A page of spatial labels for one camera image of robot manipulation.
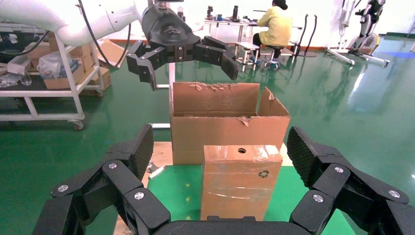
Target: white wall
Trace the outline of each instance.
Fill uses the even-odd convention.
[[[317,30],[311,42],[312,47],[327,47],[336,46],[339,41],[339,15],[343,0],[286,0],[289,10],[294,18],[294,26],[304,25],[304,16],[308,14],[308,25],[302,42],[303,46],[307,46],[311,33],[314,27],[314,14],[318,16]],[[213,15],[222,14],[223,17],[232,16],[233,6],[238,5],[238,16],[247,15],[250,18],[260,18],[263,13],[253,12],[253,10],[267,10],[271,6],[271,0],[184,0],[180,3],[171,3],[170,8],[177,12],[177,8],[182,6],[184,8],[184,15],[186,22],[195,27],[196,24],[201,24],[204,17],[206,17],[208,5],[213,6]],[[366,7],[367,0],[362,0],[357,9]],[[384,11],[380,17],[379,23],[376,26],[375,33],[400,32],[407,33],[412,23],[415,21],[415,1],[413,0],[387,0],[384,6]],[[227,42],[235,43],[239,27],[231,25],[220,25],[216,28],[211,26],[212,36]],[[265,31],[267,28],[254,27],[253,33]],[[118,37],[126,37],[127,30],[124,29],[118,34]],[[252,41],[251,28],[244,29],[243,41]],[[360,17],[354,14],[350,18],[350,25],[346,30],[343,39],[351,42],[360,32]],[[133,35],[143,35],[139,23],[137,22],[133,29]],[[292,40],[295,41],[299,32],[293,30]]]

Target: robotic arm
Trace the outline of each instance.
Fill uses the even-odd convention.
[[[183,0],[163,0],[158,2]],[[202,40],[165,4],[152,0],[84,0],[95,38],[102,38],[138,20],[149,45],[137,41],[127,55],[129,71],[155,90],[154,70],[165,63],[199,60],[221,66],[235,80],[238,65],[230,46],[211,37]],[[93,39],[78,0],[0,0],[0,18],[35,25],[55,32],[69,46],[80,46]]]

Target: plastic bag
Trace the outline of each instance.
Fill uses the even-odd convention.
[[[3,76],[0,76],[0,88],[16,86],[17,82],[23,78],[23,75],[14,74],[14,73],[6,73]]]
[[[71,65],[72,59],[67,55],[69,64]],[[51,52],[42,56],[39,59],[39,65],[36,69],[39,71],[42,78],[58,78],[63,67],[61,53],[58,51]]]

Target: yellow jacket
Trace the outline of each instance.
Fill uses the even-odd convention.
[[[288,10],[273,6],[257,22],[260,27],[268,27],[268,31],[259,33],[261,42],[270,46],[286,46],[290,41],[293,18]]]

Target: white robotic arm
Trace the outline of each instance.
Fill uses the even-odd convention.
[[[152,0],[84,0],[83,6],[96,38],[141,22]],[[0,18],[55,32],[66,45],[92,42],[78,0],[0,0]]]

